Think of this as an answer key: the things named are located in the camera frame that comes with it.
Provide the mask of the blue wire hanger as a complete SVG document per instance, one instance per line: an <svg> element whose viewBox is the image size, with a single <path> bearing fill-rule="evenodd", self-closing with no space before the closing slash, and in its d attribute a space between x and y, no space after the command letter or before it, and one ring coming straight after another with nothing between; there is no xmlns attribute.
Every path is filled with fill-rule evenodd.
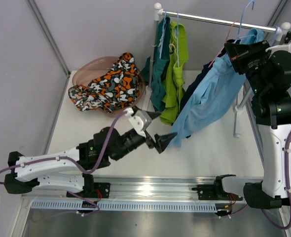
<svg viewBox="0 0 291 237"><path fill-rule="evenodd" d="M283 31L281 30L280 27L274 26L275 27L275 33L274 36L271 40L269 40L270 46L276 46L280 44L281 38L283 36Z"/></svg>

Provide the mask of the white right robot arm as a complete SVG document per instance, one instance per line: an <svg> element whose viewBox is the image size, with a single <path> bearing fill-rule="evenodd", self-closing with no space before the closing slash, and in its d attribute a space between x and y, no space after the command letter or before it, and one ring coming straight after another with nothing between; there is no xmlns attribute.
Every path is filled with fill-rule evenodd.
<svg viewBox="0 0 291 237"><path fill-rule="evenodd" d="M263 145L260 182L235 175L218 176L213 194L243 197L257 209L291 206L291 51L267 41L224 45L235 72L245 75L254 93L252 111Z"/></svg>

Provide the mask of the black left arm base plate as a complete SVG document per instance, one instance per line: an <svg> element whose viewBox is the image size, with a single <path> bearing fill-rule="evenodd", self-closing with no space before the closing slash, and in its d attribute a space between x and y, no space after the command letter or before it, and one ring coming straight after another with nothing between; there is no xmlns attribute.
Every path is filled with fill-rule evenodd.
<svg viewBox="0 0 291 237"><path fill-rule="evenodd" d="M83 190L81 192L74 192L74 194L82 198L109 198L110 195L110 183L99 182L94 183L93 187L90 187L88 190Z"/></svg>

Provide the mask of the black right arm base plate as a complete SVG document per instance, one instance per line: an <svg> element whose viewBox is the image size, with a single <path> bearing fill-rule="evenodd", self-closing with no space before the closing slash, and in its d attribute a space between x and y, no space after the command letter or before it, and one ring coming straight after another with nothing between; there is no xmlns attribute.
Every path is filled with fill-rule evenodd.
<svg viewBox="0 0 291 237"><path fill-rule="evenodd" d="M242 201L243 198L232 193L221 191L220 188L213 184L200 184L191 188L198 195L199 200L221 200L221 201Z"/></svg>

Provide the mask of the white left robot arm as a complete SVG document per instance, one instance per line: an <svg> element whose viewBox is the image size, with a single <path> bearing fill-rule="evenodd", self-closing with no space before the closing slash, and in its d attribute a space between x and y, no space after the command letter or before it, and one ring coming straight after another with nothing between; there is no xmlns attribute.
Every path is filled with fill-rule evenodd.
<svg viewBox="0 0 291 237"><path fill-rule="evenodd" d="M93 138L69 150L27 157L11 152L10 172L3 185L9 194L26 194L33 190L65 191L68 197L97 198L101 188L94 183L93 172L110 166L145 144L162 153L177 133L151 136L147 127L159 112L126 110L111 126L101 129Z"/></svg>

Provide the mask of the orange camouflage shorts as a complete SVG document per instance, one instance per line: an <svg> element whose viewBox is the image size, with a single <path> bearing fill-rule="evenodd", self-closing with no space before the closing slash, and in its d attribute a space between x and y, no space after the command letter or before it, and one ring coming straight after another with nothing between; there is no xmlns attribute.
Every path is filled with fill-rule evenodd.
<svg viewBox="0 0 291 237"><path fill-rule="evenodd" d="M140 78L133 54L125 52L104 75L88 85L69 88L70 100L81 111L101 109L112 114L131 106L140 96Z"/></svg>

